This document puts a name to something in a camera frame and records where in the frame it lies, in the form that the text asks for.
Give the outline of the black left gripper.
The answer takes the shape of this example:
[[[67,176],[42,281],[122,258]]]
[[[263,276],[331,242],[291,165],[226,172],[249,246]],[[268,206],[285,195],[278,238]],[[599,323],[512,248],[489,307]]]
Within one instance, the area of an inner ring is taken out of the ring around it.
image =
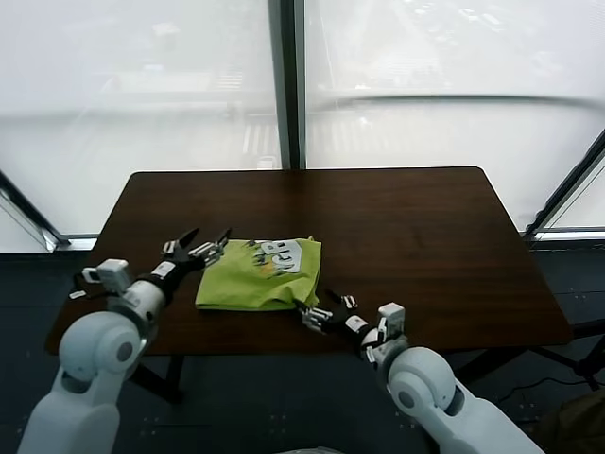
[[[199,228],[189,230],[163,245],[165,260],[151,272],[151,281],[158,287],[175,289],[188,274],[213,266],[224,255],[231,228],[225,230],[216,240],[207,241],[188,252],[189,245],[198,232]]]

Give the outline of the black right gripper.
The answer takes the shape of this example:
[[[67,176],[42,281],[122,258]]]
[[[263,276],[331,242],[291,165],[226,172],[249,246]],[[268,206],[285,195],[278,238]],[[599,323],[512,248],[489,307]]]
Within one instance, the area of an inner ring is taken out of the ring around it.
[[[326,295],[334,303],[343,306],[346,310],[357,309],[357,302],[352,295],[339,294],[331,289],[325,290]],[[305,303],[296,302],[295,306],[301,313],[302,324],[311,330],[321,330],[326,334],[339,334],[341,336],[363,337],[369,332],[369,323],[354,312],[333,311]]]

